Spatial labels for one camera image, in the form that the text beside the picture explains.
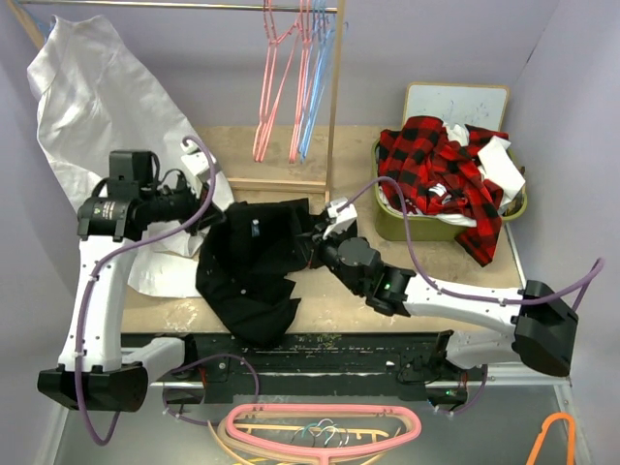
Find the black button shirt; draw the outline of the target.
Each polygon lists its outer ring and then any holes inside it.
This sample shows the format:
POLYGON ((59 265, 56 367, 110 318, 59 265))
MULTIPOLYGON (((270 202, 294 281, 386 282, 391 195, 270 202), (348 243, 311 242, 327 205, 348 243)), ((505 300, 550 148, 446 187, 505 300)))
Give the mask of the black button shirt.
POLYGON ((204 240, 196 289, 235 338, 259 348, 277 345, 295 320, 292 272, 313 264, 303 236, 316 217, 306 198, 232 204, 204 240))

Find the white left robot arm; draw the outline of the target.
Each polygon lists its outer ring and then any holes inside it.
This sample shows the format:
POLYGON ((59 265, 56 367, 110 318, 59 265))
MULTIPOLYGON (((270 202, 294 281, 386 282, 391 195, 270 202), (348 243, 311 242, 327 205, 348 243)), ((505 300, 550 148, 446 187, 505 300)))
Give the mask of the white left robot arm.
POLYGON ((174 188, 164 185, 159 159, 148 150, 115 150, 108 176, 96 184, 77 212, 80 238, 78 294, 71 326, 54 368, 38 375, 38 391, 71 410, 135 412, 150 383, 168 371, 188 380, 199 356, 179 337, 156 337, 128 356, 121 352, 127 282, 137 245, 153 223, 174 222, 196 233, 217 207, 192 189, 195 177, 213 194, 217 165, 206 149, 187 140, 184 169, 174 188))

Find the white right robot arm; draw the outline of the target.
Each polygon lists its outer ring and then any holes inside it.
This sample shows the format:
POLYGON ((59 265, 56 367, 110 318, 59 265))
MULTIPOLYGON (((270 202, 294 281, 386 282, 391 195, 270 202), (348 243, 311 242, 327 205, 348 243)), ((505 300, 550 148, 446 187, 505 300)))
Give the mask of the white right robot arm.
POLYGON ((311 264, 323 265, 375 312, 391 317, 438 317, 477 326, 449 330, 431 355, 432 371, 452 379, 478 365, 520 361, 544 375, 569 376, 578 325, 576 312, 544 282, 519 288, 483 288, 424 279, 385 263, 350 226, 326 232, 319 224, 297 240, 311 264))

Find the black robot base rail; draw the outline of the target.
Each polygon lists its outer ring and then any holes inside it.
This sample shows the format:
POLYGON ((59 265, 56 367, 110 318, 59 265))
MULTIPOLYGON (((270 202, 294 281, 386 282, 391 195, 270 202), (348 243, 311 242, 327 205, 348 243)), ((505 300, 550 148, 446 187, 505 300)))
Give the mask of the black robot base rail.
POLYGON ((300 333, 272 348, 255 348, 225 333, 184 335, 183 371, 159 375, 169 388, 201 388, 206 403, 237 395, 389 397, 465 403, 483 368, 464 370, 445 359, 449 333, 300 333))

